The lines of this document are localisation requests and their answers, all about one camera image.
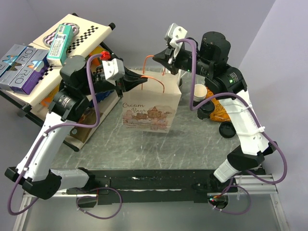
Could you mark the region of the purple R+O box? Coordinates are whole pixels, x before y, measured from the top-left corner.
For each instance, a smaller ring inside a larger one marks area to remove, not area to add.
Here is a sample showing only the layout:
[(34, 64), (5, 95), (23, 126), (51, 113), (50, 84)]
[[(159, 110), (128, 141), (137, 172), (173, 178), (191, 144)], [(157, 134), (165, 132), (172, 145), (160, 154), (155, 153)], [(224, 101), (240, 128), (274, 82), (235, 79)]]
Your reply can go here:
[(49, 50), (37, 49), (18, 75), (9, 84), (10, 89), (19, 94), (29, 95), (50, 66), (47, 61)]

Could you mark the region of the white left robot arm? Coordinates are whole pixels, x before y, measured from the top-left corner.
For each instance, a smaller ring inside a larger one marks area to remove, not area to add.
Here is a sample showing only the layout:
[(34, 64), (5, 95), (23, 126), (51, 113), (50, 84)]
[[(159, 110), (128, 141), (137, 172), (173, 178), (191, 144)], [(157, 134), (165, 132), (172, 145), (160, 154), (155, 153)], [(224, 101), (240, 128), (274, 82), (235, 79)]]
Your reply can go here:
[(85, 169), (51, 169), (64, 139), (75, 128), (94, 128), (100, 122), (96, 93), (124, 92), (147, 81), (124, 67), (122, 60), (102, 54), (85, 59), (68, 57), (60, 69), (62, 82), (49, 106), (45, 122), (24, 159), (9, 167), (5, 176), (40, 199), (51, 198), (58, 190), (79, 188), (90, 193), (95, 188), (95, 175)]

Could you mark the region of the orange potato chips bag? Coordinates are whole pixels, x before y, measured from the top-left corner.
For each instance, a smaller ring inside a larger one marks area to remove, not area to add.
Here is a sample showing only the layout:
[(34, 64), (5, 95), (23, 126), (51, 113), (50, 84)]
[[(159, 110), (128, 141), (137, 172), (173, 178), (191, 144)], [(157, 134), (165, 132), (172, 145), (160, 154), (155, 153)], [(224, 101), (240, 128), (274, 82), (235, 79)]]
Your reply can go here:
[(231, 122), (229, 115), (219, 101), (216, 98), (213, 98), (211, 101), (214, 104), (215, 109), (210, 114), (210, 119), (214, 122)]

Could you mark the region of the black paper coffee cup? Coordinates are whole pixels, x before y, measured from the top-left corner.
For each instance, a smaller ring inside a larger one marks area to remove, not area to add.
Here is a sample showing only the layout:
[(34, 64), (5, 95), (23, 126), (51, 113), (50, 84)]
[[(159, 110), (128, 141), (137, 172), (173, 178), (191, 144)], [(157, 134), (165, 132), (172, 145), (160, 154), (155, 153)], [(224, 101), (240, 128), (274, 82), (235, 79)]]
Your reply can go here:
[(210, 118), (210, 115), (214, 112), (214, 110), (215, 110), (214, 103), (212, 101), (208, 101), (197, 110), (197, 117), (200, 120)]

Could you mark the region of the grey straw holder cup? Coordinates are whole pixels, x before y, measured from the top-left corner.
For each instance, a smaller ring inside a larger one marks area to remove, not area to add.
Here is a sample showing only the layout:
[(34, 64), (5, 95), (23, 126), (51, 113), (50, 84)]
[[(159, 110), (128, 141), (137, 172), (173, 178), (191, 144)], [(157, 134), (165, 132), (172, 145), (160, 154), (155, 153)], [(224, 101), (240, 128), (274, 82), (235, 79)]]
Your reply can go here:
[(183, 84), (183, 80), (182, 80), (182, 78), (180, 77), (180, 78), (179, 78), (179, 81), (178, 81), (178, 87), (179, 87), (179, 89), (182, 88), (182, 84)]

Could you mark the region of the stack of paper cups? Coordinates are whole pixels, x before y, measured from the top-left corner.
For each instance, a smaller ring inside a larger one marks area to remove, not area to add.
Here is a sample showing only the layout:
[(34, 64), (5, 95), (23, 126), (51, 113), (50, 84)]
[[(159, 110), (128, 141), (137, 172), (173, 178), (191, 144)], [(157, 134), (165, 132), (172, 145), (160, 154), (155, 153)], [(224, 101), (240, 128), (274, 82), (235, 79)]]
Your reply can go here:
[(193, 93), (193, 101), (201, 102), (206, 98), (207, 88), (203, 84), (195, 84), (194, 93)]

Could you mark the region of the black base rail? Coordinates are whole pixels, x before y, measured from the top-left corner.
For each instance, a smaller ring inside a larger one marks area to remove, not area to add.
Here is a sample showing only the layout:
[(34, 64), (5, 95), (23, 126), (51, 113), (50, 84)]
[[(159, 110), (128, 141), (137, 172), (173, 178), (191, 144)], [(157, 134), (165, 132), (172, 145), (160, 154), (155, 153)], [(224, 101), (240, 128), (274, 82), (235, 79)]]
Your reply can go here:
[(208, 194), (221, 193), (229, 184), (236, 193), (237, 180), (221, 183), (213, 170), (204, 169), (105, 169), (92, 170), (85, 188), (70, 188), (67, 194), (98, 196), (99, 205), (117, 203), (194, 202), (207, 203)]

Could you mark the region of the brown paper takeout bag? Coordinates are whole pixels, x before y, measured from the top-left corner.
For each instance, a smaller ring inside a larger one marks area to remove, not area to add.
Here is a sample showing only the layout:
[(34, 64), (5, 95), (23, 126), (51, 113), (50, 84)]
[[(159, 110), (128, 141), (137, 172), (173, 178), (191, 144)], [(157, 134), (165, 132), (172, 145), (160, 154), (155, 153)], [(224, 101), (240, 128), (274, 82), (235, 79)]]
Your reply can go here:
[(123, 93), (122, 120), (129, 130), (168, 133), (181, 98), (180, 75), (136, 70), (145, 83)]

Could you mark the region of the silver R+O box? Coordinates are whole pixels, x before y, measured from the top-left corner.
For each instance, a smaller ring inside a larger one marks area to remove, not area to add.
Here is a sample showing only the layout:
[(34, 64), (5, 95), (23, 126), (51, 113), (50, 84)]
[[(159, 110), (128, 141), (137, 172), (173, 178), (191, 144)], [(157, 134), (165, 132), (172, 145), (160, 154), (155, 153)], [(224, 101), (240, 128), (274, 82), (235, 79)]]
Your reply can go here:
[(26, 63), (25, 58), (20, 58), (26, 49), (25, 45), (14, 44), (0, 59), (0, 88), (2, 90), (11, 90), (10, 83)]

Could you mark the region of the teal product box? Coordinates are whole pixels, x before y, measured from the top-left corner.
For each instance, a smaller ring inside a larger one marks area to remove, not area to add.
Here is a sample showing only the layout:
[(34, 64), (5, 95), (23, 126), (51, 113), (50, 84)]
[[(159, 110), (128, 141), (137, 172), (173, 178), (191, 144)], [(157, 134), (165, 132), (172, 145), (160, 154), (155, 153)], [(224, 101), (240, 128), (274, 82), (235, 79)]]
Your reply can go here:
[(66, 52), (73, 38), (71, 25), (58, 26), (53, 42), (47, 55), (47, 61), (52, 66), (63, 66), (67, 58)]

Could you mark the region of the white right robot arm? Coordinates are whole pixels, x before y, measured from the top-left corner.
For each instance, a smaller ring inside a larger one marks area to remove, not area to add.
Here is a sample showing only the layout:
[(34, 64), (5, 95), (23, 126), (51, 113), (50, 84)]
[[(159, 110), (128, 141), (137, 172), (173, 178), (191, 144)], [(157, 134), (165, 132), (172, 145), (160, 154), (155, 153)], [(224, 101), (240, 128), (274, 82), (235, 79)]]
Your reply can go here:
[(214, 171), (211, 188), (220, 192), (235, 174), (259, 166), (266, 155), (273, 153), (277, 144), (264, 134), (254, 113), (247, 84), (239, 69), (230, 66), (228, 55), (231, 44), (219, 32), (206, 32), (197, 48), (193, 39), (167, 32), (168, 48), (153, 58), (175, 75), (179, 70), (205, 78), (205, 86), (226, 110), (239, 138), (240, 145)]

